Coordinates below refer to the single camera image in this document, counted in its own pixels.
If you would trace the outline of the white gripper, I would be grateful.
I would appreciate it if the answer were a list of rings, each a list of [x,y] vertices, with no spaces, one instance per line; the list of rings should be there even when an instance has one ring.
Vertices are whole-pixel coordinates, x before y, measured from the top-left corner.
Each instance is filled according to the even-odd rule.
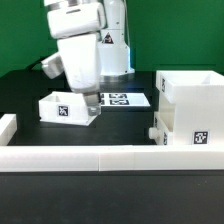
[[[98,35],[79,35],[57,41],[58,51],[70,89],[75,93],[99,91],[100,57]],[[98,93],[84,94],[90,116],[101,113]]]

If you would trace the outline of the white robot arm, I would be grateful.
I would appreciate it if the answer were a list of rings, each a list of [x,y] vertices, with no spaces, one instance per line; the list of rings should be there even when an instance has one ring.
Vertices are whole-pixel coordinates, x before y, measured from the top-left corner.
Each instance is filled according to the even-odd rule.
[[[100,84],[134,76],[126,0],[43,0],[57,52],[41,61],[45,74],[64,74],[72,92],[84,97],[88,114],[98,115]]]

